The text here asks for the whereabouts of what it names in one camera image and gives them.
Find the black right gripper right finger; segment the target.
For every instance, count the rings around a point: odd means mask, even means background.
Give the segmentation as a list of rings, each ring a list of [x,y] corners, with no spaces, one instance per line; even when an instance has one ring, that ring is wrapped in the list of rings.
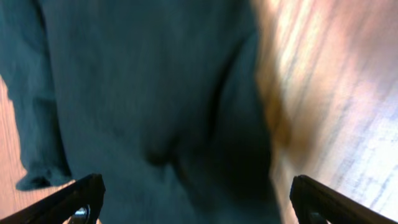
[[[293,178],[289,197],[300,224],[397,224],[306,175]]]

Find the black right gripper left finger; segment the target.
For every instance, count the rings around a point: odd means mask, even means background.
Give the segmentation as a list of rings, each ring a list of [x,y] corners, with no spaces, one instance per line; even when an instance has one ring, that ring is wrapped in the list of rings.
[[[1,220],[1,224],[84,223],[99,218],[106,188],[102,175],[90,174]]]

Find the black cloth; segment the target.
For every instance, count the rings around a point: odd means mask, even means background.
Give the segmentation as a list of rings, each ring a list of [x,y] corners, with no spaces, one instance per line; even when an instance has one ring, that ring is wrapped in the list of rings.
[[[98,173],[103,223],[279,223],[249,1],[2,0],[26,175]]]

